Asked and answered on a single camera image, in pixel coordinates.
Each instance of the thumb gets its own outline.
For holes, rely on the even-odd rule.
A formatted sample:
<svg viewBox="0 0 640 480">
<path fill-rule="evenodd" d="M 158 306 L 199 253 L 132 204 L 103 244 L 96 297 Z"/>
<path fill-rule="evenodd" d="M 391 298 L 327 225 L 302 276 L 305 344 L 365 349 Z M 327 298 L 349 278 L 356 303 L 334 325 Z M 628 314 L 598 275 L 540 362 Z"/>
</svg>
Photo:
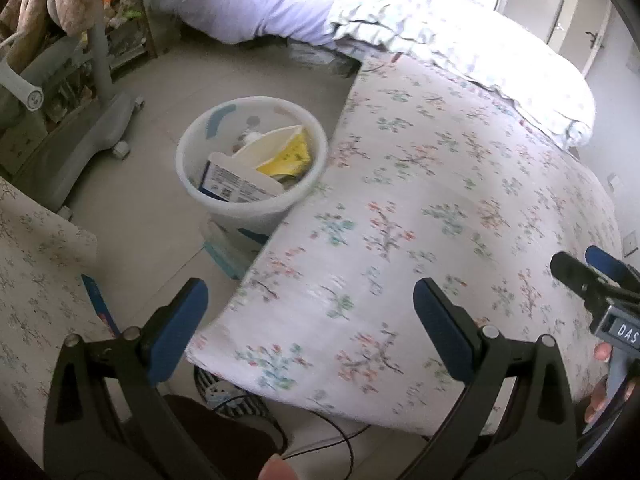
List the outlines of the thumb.
<svg viewBox="0 0 640 480">
<path fill-rule="evenodd" d="M 289 464 L 275 454 L 263 466 L 258 480 L 298 480 L 298 475 Z"/>
</svg>

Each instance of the white quilt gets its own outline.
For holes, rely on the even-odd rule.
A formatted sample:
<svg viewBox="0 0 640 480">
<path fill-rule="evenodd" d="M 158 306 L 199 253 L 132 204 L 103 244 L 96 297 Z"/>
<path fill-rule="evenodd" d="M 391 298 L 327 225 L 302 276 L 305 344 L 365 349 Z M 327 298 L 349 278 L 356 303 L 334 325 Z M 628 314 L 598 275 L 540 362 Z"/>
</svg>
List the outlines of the white quilt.
<svg viewBox="0 0 640 480">
<path fill-rule="evenodd" d="M 595 104 L 580 72 L 517 23 L 471 0 L 335 0 L 327 31 L 335 40 L 433 61 L 498 91 L 563 149 L 591 138 Z"/>
<path fill-rule="evenodd" d="M 548 264 L 590 244 L 619 256 L 613 218 L 591 171 L 496 93 L 407 56 L 369 58 L 317 189 L 188 358 L 281 402 L 432 434 L 462 385 L 412 305 L 431 276 L 478 324 L 552 334 L 578 398 L 604 369 L 590 317 Z"/>
</svg>

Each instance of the trash can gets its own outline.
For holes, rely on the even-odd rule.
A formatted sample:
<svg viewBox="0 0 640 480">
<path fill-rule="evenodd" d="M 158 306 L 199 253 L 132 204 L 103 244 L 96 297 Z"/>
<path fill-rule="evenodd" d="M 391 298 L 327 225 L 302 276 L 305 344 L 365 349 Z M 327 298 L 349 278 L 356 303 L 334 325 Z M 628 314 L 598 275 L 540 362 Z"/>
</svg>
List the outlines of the trash can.
<svg viewBox="0 0 640 480">
<path fill-rule="evenodd" d="M 232 155 L 239 136 L 247 130 L 264 134 L 297 124 L 306 129 L 312 163 L 306 175 L 290 189 L 265 200 L 244 203 L 218 200 L 198 189 L 212 152 Z M 246 247 L 247 239 L 265 243 L 287 211 L 311 191 L 327 159 L 326 134 L 311 113 L 283 99 L 257 96 L 222 103 L 193 121 L 178 143 L 175 169 L 187 192 L 210 211 L 228 241 L 236 247 Z"/>
</svg>

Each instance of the screw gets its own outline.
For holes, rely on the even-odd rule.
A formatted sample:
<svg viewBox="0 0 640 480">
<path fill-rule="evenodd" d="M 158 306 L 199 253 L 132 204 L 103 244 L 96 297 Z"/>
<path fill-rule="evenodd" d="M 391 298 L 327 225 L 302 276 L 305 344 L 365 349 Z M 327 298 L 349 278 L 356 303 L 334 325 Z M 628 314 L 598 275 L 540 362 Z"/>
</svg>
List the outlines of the screw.
<svg viewBox="0 0 640 480">
<path fill-rule="evenodd" d="M 133 341 L 140 337 L 140 329 L 137 326 L 130 326 L 124 330 L 122 337 L 127 341 Z"/>
<path fill-rule="evenodd" d="M 496 339 L 500 335 L 500 331 L 493 325 L 483 326 L 482 333 L 488 339 Z"/>
<path fill-rule="evenodd" d="M 553 337 L 551 337 L 549 334 L 543 335 L 541 341 L 544 346 L 548 346 L 549 348 L 553 348 L 554 346 L 556 346 L 556 340 L 553 339 Z"/>
<path fill-rule="evenodd" d="M 65 346 L 76 346 L 81 341 L 82 338 L 78 334 L 69 334 L 65 337 Z"/>
</svg>

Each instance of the floor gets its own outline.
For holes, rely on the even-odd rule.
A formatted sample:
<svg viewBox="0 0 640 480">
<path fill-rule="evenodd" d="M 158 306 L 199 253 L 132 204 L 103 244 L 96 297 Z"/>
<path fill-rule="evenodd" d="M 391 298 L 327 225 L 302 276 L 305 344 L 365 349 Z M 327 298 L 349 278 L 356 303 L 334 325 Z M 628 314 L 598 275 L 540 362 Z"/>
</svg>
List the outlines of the floor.
<svg viewBox="0 0 640 480">
<path fill-rule="evenodd" d="M 286 50 L 264 46 L 241 50 L 188 34 L 168 54 L 150 60 L 116 82 L 144 97 L 124 139 L 124 161 L 109 153 L 94 157 L 68 205 L 72 221 L 98 238 L 94 277 L 117 325 L 143 325 L 195 276 L 209 287 L 207 322 L 217 316 L 238 282 L 229 279 L 202 249 L 206 212 L 182 188 L 174 154 L 186 127 L 207 109 L 229 99 L 271 95 L 294 101 L 332 133 L 353 79 L 291 62 Z M 167 387 L 197 398 L 191 367 L 181 362 Z M 309 412 L 270 403 L 289 435 L 291 450 L 336 437 L 334 428 Z M 335 419 L 347 433 L 362 425 Z M 392 479 L 424 447 L 417 435 L 370 428 L 353 440 L 352 479 Z M 341 479 L 348 469 L 346 446 L 292 459 L 300 480 Z"/>
</svg>

